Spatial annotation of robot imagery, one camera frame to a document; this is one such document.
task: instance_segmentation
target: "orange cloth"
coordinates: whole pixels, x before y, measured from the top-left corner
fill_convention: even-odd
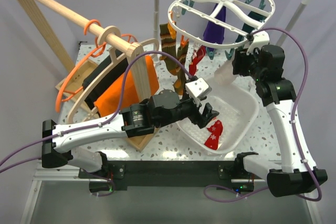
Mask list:
[[[154,68],[153,60],[150,56],[145,56],[148,79],[150,82],[151,93],[154,95],[159,89],[159,82],[157,81],[156,71]],[[101,117],[114,113],[118,107],[121,84],[124,74],[122,74],[106,91],[96,100],[94,105],[97,107]],[[134,103],[139,103],[138,95],[136,93],[135,85],[133,82],[132,72],[129,71],[126,77],[124,96],[121,108],[129,107]]]

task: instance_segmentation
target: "gray floor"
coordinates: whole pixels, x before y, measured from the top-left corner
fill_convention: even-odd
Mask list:
[[[234,197],[222,190],[211,195]],[[88,182],[43,182],[31,222],[275,224],[311,223],[311,219],[303,200],[274,198],[269,191],[228,204],[208,200],[202,188],[181,187],[130,187],[97,199],[89,194]]]

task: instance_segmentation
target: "orange clothespin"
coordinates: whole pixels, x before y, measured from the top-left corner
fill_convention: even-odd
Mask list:
[[[170,17],[171,17],[171,19],[173,19],[173,12],[170,11],[169,13],[170,13]],[[172,39],[176,39],[176,31],[174,30],[174,28],[171,26],[171,24],[170,24],[169,22],[168,22],[167,27],[168,27],[170,36],[172,36]]]
[[[187,45],[189,39],[184,40],[184,35],[181,36],[181,43],[180,46],[181,48],[185,47],[185,45]]]

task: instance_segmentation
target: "terrazzo table surface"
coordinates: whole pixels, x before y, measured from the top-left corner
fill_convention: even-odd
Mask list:
[[[81,44],[77,62],[93,48],[94,45]],[[147,51],[152,49],[153,47],[151,45],[144,47],[144,50]],[[191,53],[192,45],[190,45],[190,49],[187,55],[186,66],[188,66]],[[100,63],[107,55],[108,52],[106,50],[102,56],[91,59],[97,63]],[[215,53],[213,60],[210,60],[209,57],[204,57],[203,60],[197,65],[198,70],[196,75],[203,78],[210,77],[214,74],[215,70],[221,64],[223,64],[225,59],[226,57],[224,50],[218,50]],[[165,68],[164,61],[160,61],[160,63],[158,63],[155,68],[160,84],[159,90],[173,90],[172,84],[176,80],[176,77],[169,74]],[[238,77],[234,83],[239,85],[241,88],[248,90],[249,81],[250,77]],[[123,139],[104,140],[88,145],[83,145],[82,147],[87,148],[92,152],[102,151],[106,153],[108,159],[110,160],[224,161],[233,160],[236,155],[241,152],[254,151],[259,153],[259,155],[266,157],[270,161],[280,161],[281,154],[275,134],[275,129],[269,115],[266,112],[266,109],[260,105],[261,99],[258,97],[258,95],[255,96],[259,101],[260,108],[258,117],[247,131],[241,142],[237,145],[235,150],[226,155],[207,155],[207,151],[201,149],[196,145],[196,143],[192,143],[183,139],[180,136],[180,129],[178,129],[176,124],[171,124],[160,128],[160,130],[156,133],[154,138],[148,143],[142,152],[135,150]],[[63,105],[59,117],[59,124],[66,123],[66,115],[69,113],[72,105],[73,102],[71,101],[66,102]],[[85,116],[86,112],[80,109],[78,112],[76,112],[74,121],[81,122]]]

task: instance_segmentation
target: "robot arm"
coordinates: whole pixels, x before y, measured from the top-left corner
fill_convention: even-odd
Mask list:
[[[185,118],[189,118],[199,128],[205,127],[218,116],[209,103],[206,103],[202,114],[200,101],[211,91],[202,78],[193,77],[185,85],[182,99],[171,90],[163,90],[149,99],[133,104],[114,115],[76,124],[57,125],[52,120],[43,123],[43,136],[57,134],[50,141],[43,143],[42,166],[56,168],[66,164],[96,172],[102,169],[106,156],[104,153],[93,153],[81,145],[111,138],[127,138],[154,133],[154,129],[163,127]],[[64,134],[69,128],[77,131]]]
[[[316,187],[309,175],[305,163],[313,171],[319,184],[327,180],[325,170],[317,169],[295,112],[295,124],[305,160],[301,160],[299,149],[292,130],[291,113],[296,99],[294,87],[282,77],[285,54],[282,48],[268,45],[267,34],[262,31],[254,35],[248,49],[237,49],[232,62],[233,74],[251,76],[256,83],[257,94],[270,115],[276,130],[282,156],[281,166],[258,156],[257,153],[245,153],[238,156],[237,169],[251,172],[267,181],[271,193],[286,196],[308,193]]]

